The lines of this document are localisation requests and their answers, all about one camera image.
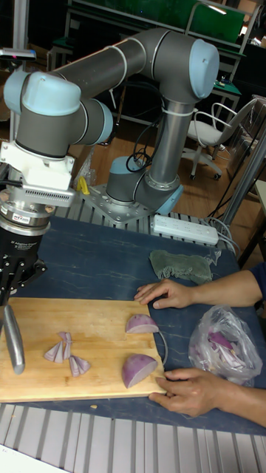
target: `chair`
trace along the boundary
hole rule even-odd
[[[190,178],[192,180],[194,180],[196,177],[195,173],[198,162],[207,164],[212,169],[214,169],[214,171],[216,172],[216,174],[214,175],[215,180],[218,180],[222,176],[221,169],[219,169],[218,166],[212,161],[216,152],[214,152],[213,156],[210,156],[209,154],[206,154],[204,152],[202,153],[202,148],[206,148],[206,146],[217,146],[218,150],[219,145],[223,144],[225,141],[228,140],[228,138],[231,137],[236,127],[242,122],[244,117],[249,113],[255,103],[256,98],[246,103],[246,105],[244,105],[238,113],[229,109],[225,105],[222,105],[221,103],[213,103],[211,107],[211,114],[201,111],[198,111],[194,114],[194,118],[191,120],[188,128],[188,137],[192,140],[197,141],[199,145],[196,151],[184,148],[182,153],[182,157],[193,160],[193,167],[190,175]],[[215,117],[214,107],[216,105],[227,109],[230,114],[233,114],[233,118],[228,123]],[[212,119],[213,125],[208,125],[207,123],[197,120],[197,117],[199,115],[205,115],[206,117],[210,117]],[[224,129],[222,132],[220,132],[216,128],[216,122],[222,123],[224,125]]]

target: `person's left hand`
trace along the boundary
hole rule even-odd
[[[165,376],[171,381],[164,378],[156,381],[166,390],[166,395],[153,392],[149,399],[167,410],[191,417],[205,414],[215,407],[226,410],[226,395],[233,385],[230,381],[197,368],[168,371]]]

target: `human hand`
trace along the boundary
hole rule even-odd
[[[166,390],[166,395],[153,392],[149,399],[169,411],[191,417],[205,414],[215,407],[226,410],[226,395],[231,386],[234,387],[230,381],[197,368],[173,370],[165,372],[165,376],[170,381],[157,378],[157,383]]]
[[[183,286],[170,279],[162,279],[160,282],[139,287],[134,300],[141,304],[148,304],[155,297],[164,296],[163,299],[154,302],[154,309],[163,309],[164,307],[181,309],[193,304],[192,294],[192,287]]]

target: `knife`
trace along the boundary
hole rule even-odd
[[[4,311],[4,332],[13,369],[16,375],[20,375],[25,368],[25,358],[18,323],[14,316],[13,309],[9,304],[1,306],[0,309]]]

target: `green cloth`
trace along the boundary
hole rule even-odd
[[[198,285],[212,280],[210,266],[202,256],[170,254],[168,251],[155,250],[151,252],[149,259],[159,279],[174,276],[190,279]]]

